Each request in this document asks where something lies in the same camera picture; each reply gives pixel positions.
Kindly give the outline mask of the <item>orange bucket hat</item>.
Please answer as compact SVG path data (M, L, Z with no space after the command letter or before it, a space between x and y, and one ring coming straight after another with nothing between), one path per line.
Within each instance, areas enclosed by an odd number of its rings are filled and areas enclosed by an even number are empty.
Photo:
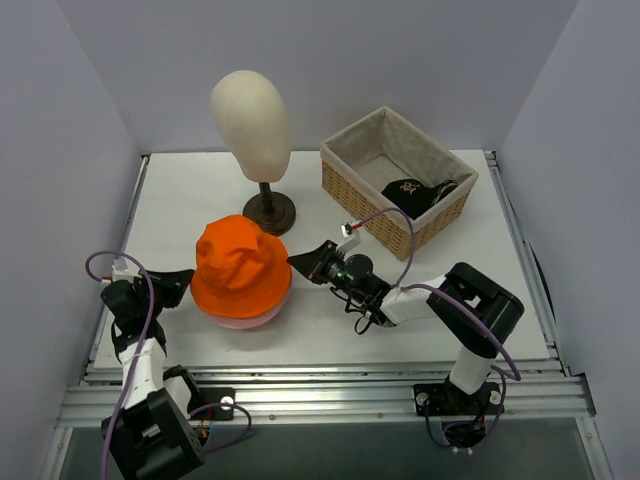
M261 316L280 304L291 287L284 243L242 215L208 224L195 252L190 289L207 314L238 320Z

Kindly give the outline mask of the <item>pink bucket hat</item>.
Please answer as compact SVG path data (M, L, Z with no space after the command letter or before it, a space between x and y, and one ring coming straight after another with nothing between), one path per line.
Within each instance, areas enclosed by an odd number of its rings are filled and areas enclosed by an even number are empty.
M244 299L230 303L230 307L202 308L202 311L216 325L231 330L249 330L261 327L274 320L282 311L289 295L285 295L269 309L258 309L252 303L246 305Z

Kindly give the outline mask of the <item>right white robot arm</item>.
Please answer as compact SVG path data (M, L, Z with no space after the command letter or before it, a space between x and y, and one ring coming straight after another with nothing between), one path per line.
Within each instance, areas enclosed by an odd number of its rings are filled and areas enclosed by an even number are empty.
M316 285L328 285L369 326L396 327L417 320L439 320L459 341L444 400L455 412L469 411L480 400L480 388L502 356L515 381L521 373L505 342L524 314L521 300L468 263L458 262L447 273L426 283L393 286L373 272L366 255L347 257L337 244L287 258L287 263Z

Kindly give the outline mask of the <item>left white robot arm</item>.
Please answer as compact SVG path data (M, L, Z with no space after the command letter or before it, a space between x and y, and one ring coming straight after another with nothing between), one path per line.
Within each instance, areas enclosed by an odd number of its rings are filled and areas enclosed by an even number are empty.
M101 477L113 459L125 479L179 479L204 463L202 442L189 424L202 405L190 372L164 367L166 336L158 321L177 307L192 269L138 273L114 271L101 299L113 315L111 341L123 386L114 413L101 424Z

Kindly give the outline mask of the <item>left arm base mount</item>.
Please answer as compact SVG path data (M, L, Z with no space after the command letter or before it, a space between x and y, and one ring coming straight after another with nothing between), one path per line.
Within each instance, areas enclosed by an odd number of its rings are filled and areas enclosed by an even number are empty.
M214 426L234 419L231 404L235 403L236 390L231 387L206 388L198 394L177 382L166 386L170 398L176 404L178 418L192 428L206 452L213 451Z

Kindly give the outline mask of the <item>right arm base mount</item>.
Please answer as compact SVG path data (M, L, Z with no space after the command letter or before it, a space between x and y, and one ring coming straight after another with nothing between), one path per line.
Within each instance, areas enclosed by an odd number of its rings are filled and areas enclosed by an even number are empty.
M414 384L415 413L425 420L429 439L441 449L471 455L495 426L492 417L504 413L505 390L494 382L485 382L468 395L449 380L442 383Z

